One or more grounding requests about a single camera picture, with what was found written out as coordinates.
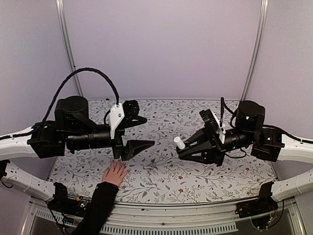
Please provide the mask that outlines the white capped nail polish bottle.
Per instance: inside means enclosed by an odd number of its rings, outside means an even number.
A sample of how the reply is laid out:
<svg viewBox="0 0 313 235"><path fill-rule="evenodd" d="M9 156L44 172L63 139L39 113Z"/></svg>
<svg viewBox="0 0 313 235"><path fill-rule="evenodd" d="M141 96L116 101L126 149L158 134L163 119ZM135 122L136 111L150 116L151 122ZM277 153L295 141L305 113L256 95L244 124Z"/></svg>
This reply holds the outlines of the white capped nail polish bottle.
<svg viewBox="0 0 313 235"><path fill-rule="evenodd" d="M186 147L185 143L182 141L182 139L179 136L174 138L174 143L176 144L177 148L180 150L183 150Z"/></svg>

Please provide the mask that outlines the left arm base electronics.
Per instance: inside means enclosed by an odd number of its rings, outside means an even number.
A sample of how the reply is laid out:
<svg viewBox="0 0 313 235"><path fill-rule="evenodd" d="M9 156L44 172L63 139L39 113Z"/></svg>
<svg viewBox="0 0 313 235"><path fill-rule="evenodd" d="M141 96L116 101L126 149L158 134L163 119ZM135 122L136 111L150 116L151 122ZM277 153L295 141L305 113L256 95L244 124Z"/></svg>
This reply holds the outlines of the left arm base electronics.
<svg viewBox="0 0 313 235"><path fill-rule="evenodd" d="M56 225L64 234L68 235L67 229L74 224L72 216L84 217L89 201L82 196L75 199L68 197L67 187L61 183L53 183L53 186L52 200L46 202L46 205L56 221Z"/></svg>

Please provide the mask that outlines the black sleeved forearm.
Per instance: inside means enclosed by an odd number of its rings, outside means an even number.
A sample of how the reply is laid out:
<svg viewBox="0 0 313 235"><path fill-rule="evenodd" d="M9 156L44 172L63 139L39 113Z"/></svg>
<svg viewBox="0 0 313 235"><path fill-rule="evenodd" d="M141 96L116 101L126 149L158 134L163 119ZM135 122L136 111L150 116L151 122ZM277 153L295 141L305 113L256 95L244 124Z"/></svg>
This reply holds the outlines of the black sleeved forearm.
<svg viewBox="0 0 313 235"><path fill-rule="evenodd" d="M99 183L84 218L71 235L98 235L112 211L117 193L118 186L108 182Z"/></svg>

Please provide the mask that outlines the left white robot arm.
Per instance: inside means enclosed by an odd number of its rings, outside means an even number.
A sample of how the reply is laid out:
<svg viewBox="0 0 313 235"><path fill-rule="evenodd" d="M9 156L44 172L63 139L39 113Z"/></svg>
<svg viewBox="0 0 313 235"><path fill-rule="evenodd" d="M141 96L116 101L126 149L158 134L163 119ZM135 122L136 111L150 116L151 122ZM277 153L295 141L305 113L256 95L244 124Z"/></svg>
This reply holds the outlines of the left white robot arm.
<svg viewBox="0 0 313 235"><path fill-rule="evenodd" d="M20 169L12 162L14 158L45 159L64 156L66 150L73 154L79 150L111 148L115 159L128 161L155 144L146 140L123 142L127 128L147 122L146 118L139 116L136 100L114 105L109 111L109 124L92 121L88 101L81 96L58 100L54 116L54 120L38 122L1 137L0 181L46 202L53 202L61 212L69 212L73 207L72 200L67 197L67 187Z"/></svg>

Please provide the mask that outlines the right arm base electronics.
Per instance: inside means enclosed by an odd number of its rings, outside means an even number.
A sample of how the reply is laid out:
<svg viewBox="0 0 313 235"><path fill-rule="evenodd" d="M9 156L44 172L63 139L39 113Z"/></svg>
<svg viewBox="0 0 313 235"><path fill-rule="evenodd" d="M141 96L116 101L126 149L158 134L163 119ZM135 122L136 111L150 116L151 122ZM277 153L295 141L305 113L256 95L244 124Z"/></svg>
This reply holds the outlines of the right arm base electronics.
<svg viewBox="0 0 313 235"><path fill-rule="evenodd" d="M278 216L278 203L272 198L271 192L274 182L265 183L261 186L256 199L239 202L236 204L235 214L239 218L251 218L253 227L259 231L274 227L282 218L285 202L282 201L280 215Z"/></svg>

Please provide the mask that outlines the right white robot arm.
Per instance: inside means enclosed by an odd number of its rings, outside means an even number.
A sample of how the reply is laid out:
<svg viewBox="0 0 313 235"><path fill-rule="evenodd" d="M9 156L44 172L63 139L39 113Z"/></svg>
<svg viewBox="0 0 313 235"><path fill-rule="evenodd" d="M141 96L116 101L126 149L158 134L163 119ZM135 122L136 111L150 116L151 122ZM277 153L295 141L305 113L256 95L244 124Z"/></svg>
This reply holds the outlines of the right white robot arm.
<svg viewBox="0 0 313 235"><path fill-rule="evenodd" d="M313 141L266 125L265 108L254 101L239 103L232 112L231 129L225 129L222 118L209 109L200 111L200 116L202 129L185 141L174 138L181 160L221 166L228 152L251 147L251 156L263 161L313 162Z"/></svg>

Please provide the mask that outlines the person's bare hand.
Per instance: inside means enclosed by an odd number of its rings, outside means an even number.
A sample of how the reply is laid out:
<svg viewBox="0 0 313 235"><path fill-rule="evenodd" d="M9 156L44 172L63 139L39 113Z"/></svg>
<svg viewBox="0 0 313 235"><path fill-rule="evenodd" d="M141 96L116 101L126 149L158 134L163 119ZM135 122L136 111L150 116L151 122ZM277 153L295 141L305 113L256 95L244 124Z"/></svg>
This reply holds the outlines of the person's bare hand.
<svg viewBox="0 0 313 235"><path fill-rule="evenodd" d="M123 164L120 160L111 161L111 165L106 169L102 183L107 182L115 186L120 187L126 175L130 172L128 169L125 169L126 165Z"/></svg>

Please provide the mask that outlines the floral patterned table mat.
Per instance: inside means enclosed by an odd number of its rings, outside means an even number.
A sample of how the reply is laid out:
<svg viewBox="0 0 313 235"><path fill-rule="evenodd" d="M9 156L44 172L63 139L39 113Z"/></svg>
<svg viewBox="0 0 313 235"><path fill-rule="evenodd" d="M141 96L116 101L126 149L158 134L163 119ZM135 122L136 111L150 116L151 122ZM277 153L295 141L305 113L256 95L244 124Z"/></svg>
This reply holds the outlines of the floral patterned table mat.
<svg viewBox="0 0 313 235"><path fill-rule="evenodd" d="M203 127L199 112L211 109L220 116L217 100L140 100L140 116L148 122L127 129L127 140L153 140L154 146L126 162L130 173L116 201L142 204L194 204L255 197L263 183L274 181L272 165L251 157L225 157L222 166L182 161L174 137L187 139ZM48 180L62 183L70 196L91 197L113 159L112 150L76 151L58 157Z"/></svg>

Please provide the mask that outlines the metal table front rail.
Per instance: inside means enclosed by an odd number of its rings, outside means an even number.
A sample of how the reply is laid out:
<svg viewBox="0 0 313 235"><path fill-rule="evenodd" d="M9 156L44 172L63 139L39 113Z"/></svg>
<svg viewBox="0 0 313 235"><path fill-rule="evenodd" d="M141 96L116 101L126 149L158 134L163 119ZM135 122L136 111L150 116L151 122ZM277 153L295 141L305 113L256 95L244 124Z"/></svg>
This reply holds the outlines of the metal table front rail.
<svg viewBox="0 0 313 235"><path fill-rule="evenodd" d="M116 203L102 235L309 235L295 199L277 212L240 218L237 201L149 205Z"/></svg>

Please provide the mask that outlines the left aluminium frame post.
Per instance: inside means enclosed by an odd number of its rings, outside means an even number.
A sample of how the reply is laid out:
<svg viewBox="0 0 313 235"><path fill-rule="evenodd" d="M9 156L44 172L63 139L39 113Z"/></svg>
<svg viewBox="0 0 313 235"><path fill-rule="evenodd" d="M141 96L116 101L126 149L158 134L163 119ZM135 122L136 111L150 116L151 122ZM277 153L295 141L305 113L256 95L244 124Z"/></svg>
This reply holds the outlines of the left aluminium frame post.
<svg viewBox="0 0 313 235"><path fill-rule="evenodd" d="M66 21L66 13L64 8L64 1L63 0L55 0L56 4L56 11L59 21L59 26L61 30L61 36L64 43L64 48L67 56L68 65L71 72L76 70L76 63L74 61L74 56L70 44L69 32L67 28L67 21Z"/></svg>

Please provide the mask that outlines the aluminium frame post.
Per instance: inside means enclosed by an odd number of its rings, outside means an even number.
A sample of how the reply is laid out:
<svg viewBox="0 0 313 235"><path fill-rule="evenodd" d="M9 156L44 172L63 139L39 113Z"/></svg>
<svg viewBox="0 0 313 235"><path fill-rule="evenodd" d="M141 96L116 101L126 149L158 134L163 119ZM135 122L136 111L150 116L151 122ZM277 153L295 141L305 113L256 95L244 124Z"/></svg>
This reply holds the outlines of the aluminium frame post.
<svg viewBox="0 0 313 235"><path fill-rule="evenodd" d="M268 5L269 5L269 0L261 0L261 7L260 7L260 12L259 12L259 20L258 20L258 26L257 26L257 31L256 31L255 43L254 43L252 57L249 63L247 76L246 76L246 80L245 80L245 84L244 84L240 101L244 101L248 98L248 94L251 88L251 84L253 81L253 77L254 77L254 73L256 70L257 61L258 61L258 56L260 53L264 30L266 26Z"/></svg>
<svg viewBox="0 0 313 235"><path fill-rule="evenodd" d="M61 36L64 43L64 48L67 56L68 65L71 72L76 70L76 63L74 61L74 56L70 44L69 32L67 28L67 21L66 21L66 13L64 8L64 1L63 0L55 0L56 4L56 11L59 21L59 26L61 30Z"/></svg>

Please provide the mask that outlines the right aluminium frame post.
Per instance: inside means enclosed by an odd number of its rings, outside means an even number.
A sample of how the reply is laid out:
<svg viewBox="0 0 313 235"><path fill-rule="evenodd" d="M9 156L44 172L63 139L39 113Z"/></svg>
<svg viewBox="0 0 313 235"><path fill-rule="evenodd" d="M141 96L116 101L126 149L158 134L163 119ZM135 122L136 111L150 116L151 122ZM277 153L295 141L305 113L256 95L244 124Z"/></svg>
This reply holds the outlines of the right aluminium frame post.
<svg viewBox="0 0 313 235"><path fill-rule="evenodd" d="M245 80L245 84L244 84L240 101L244 101L248 98L248 94L251 88L251 84L253 81L253 77L254 77L254 73L256 70L257 61L258 61L258 56L260 53L264 30L266 26L268 5L269 5L269 0L261 0L261 7L260 7L260 12L259 12L259 20L258 20L258 26L257 26L257 31L256 31L255 43L254 43L252 57L249 63L247 76L246 76L246 80Z"/></svg>

